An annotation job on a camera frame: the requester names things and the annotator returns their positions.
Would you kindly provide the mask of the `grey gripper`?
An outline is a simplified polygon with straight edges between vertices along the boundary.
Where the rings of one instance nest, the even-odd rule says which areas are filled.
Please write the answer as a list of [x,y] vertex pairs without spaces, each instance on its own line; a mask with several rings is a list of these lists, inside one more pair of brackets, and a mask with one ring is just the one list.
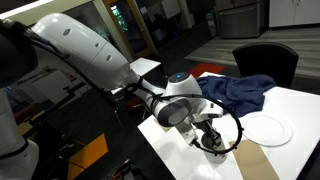
[[219,132],[217,132],[215,129],[212,127],[212,121],[211,120],[205,120],[202,122],[194,122],[193,125],[197,129],[201,129],[204,132],[210,132],[209,133],[204,133],[201,138],[201,142],[203,144],[212,144],[213,141],[215,144],[220,144],[221,143],[221,135]]

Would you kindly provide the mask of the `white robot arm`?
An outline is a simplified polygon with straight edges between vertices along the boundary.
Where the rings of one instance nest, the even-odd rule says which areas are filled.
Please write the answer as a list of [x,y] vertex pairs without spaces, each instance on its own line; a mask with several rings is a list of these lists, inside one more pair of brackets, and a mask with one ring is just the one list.
[[209,133],[209,120],[223,115],[219,101],[207,100],[188,73],[169,78],[165,88],[150,84],[134,72],[128,60],[107,40],[62,13],[41,18],[33,27],[10,19],[1,21],[1,86],[11,85],[37,68],[35,49],[63,61],[60,66],[103,94],[123,88],[141,98],[163,127],[176,127],[188,144],[196,127]]

